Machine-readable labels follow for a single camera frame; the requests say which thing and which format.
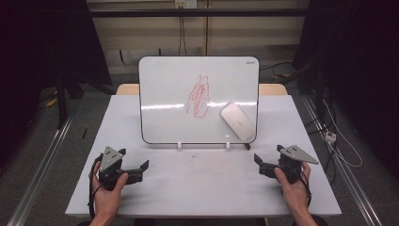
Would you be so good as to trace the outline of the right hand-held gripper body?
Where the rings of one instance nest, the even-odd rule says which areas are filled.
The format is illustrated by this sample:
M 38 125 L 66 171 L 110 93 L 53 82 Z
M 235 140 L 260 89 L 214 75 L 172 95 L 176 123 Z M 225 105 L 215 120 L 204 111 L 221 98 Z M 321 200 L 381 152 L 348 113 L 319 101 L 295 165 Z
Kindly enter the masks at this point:
M 301 178 L 300 173 L 302 172 L 303 162 L 314 165 L 319 164 L 315 158 L 296 145 L 286 147 L 279 153 L 278 164 L 263 162 L 263 165 L 259 166 L 259 173 L 261 175 L 276 179 L 277 176 L 274 169 L 280 168 L 285 173 L 288 182 L 292 185 Z

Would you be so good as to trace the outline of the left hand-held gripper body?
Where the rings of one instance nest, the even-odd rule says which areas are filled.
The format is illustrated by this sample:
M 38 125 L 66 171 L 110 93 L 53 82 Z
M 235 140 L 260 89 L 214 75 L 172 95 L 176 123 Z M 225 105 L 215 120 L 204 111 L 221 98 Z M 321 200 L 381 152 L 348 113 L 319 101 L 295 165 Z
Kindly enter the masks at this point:
M 138 170 L 139 168 L 129 170 L 121 168 L 123 157 L 124 155 L 118 153 L 118 151 L 111 147 L 106 147 L 104 150 L 99 169 L 99 181 L 109 191 L 115 188 L 118 179 L 124 173 L 128 174 L 126 185 L 132 185 L 143 180 L 144 172 L 140 172 Z

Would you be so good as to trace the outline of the white whiteboard eraser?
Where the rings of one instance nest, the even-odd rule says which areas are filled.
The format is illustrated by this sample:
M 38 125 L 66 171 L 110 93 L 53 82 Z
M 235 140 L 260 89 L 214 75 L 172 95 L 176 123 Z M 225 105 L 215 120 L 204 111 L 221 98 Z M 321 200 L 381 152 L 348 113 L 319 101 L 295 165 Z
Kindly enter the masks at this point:
M 255 135 L 255 125 L 235 103 L 227 104 L 221 110 L 221 116 L 241 140 L 247 140 Z

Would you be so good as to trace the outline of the white desktop whiteboard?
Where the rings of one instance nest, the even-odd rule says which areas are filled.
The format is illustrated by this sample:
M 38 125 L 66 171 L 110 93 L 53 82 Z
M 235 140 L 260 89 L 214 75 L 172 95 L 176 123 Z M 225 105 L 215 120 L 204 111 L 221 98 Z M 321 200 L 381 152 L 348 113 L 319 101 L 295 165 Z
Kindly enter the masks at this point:
M 139 60 L 142 138 L 150 144 L 250 143 L 257 136 L 259 60 L 254 56 L 145 56 Z M 221 116 L 235 103 L 256 127 L 241 140 Z

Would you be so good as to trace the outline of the person's right hand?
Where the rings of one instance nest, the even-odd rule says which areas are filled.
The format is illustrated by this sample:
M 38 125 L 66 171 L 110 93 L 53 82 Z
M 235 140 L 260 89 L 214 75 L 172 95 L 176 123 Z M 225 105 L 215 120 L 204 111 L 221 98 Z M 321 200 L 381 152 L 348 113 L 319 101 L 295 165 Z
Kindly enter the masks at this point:
M 310 215 L 308 209 L 308 191 L 301 182 L 290 184 L 285 173 L 280 168 L 275 168 L 277 180 L 282 187 L 282 194 L 290 214 L 297 222 Z

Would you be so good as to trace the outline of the person's left hand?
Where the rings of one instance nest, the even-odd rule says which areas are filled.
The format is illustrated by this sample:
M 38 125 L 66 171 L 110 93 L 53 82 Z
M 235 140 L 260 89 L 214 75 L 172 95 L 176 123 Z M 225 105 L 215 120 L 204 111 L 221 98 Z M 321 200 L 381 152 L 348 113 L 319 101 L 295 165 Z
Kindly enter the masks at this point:
M 101 185 L 96 176 L 100 165 L 100 162 L 96 163 L 91 179 L 92 188 L 95 191 L 95 217 L 100 216 L 115 218 L 120 208 L 120 195 L 128 179 L 128 174 L 124 173 L 123 175 L 121 175 L 121 177 L 117 181 L 115 188 L 112 191 L 108 191 Z

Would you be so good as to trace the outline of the wooden table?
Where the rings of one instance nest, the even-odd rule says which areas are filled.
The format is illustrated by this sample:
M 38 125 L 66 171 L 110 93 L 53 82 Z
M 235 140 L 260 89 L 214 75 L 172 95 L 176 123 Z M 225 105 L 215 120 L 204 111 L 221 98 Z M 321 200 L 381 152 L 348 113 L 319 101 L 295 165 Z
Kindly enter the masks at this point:
M 122 84 L 117 89 L 117 95 L 137 95 L 139 93 L 138 84 Z M 287 95 L 286 88 L 281 84 L 260 84 L 260 95 Z

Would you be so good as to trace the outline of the black metal stand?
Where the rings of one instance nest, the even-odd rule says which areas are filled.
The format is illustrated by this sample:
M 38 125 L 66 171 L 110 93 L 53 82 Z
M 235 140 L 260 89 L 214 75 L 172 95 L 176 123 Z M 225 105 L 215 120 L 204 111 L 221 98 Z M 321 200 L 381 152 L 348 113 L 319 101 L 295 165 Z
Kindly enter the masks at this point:
M 89 86 L 107 95 L 114 95 L 116 93 L 114 89 L 109 88 L 82 73 L 59 73 L 56 76 L 58 129 L 61 129 L 66 124 L 67 118 L 69 117 L 65 91 L 67 91 L 73 99 L 82 99 L 84 92 L 80 87 L 81 84 L 88 84 Z

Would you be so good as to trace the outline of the person's dark clothing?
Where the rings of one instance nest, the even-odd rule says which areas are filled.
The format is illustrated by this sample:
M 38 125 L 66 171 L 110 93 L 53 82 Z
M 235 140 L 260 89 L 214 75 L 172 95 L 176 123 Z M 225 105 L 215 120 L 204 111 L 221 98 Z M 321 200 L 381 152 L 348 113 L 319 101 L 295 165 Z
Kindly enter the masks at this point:
M 264 218 L 150 219 L 140 218 L 122 226 L 266 226 Z

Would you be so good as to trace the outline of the black curtain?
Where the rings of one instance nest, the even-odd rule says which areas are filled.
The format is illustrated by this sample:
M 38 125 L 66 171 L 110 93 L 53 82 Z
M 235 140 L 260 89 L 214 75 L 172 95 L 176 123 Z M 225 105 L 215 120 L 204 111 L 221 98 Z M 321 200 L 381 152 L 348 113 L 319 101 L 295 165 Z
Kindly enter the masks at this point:
M 111 78 L 87 0 L 0 0 L 0 174 L 17 152 L 40 92 Z
M 309 0 L 293 66 L 321 60 L 331 89 L 377 159 L 399 180 L 399 0 Z

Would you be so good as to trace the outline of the black horizontal metal bar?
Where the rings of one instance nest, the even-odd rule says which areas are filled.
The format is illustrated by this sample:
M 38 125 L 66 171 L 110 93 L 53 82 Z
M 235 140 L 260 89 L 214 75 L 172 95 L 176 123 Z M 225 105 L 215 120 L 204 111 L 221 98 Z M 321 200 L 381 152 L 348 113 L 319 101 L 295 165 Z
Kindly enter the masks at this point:
M 92 10 L 89 14 L 96 18 L 113 17 L 295 17 L 315 14 L 310 9 L 272 8 L 272 9 L 114 9 Z

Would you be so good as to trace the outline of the aluminium floor rail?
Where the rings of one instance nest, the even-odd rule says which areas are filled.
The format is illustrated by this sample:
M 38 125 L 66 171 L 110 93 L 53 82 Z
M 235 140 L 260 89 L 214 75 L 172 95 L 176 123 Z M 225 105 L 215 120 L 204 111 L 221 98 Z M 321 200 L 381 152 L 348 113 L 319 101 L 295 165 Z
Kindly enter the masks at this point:
M 307 107 L 309 114 L 311 115 L 312 123 L 317 128 L 321 139 L 327 145 L 328 154 L 331 156 L 331 160 L 335 163 L 336 170 L 342 175 L 349 192 L 351 193 L 358 209 L 366 221 L 366 224 L 368 226 L 383 226 L 382 221 L 375 211 L 370 199 L 367 197 L 366 193 L 360 186 L 360 183 L 353 174 L 353 167 L 343 161 L 343 155 L 338 147 L 334 148 L 332 144 L 330 144 L 328 141 L 325 141 L 327 126 L 316 116 L 315 103 L 310 97 L 303 97 L 302 100 Z
M 39 167 L 25 190 L 22 198 L 17 204 L 7 226 L 24 226 L 27 217 L 39 196 L 40 190 L 44 184 L 47 174 L 53 165 L 57 153 L 68 134 L 71 127 L 73 116 L 69 116 L 63 124 L 56 129 L 50 146 L 47 148 L 45 156 L 42 158 Z

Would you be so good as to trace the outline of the white wall outlet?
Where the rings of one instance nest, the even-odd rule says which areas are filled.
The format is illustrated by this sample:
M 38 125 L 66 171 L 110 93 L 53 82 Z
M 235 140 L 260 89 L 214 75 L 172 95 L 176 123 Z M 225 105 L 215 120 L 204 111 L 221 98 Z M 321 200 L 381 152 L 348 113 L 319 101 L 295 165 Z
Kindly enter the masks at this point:
M 174 0 L 175 8 L 195 9 L 198 7 L 197 0 Z

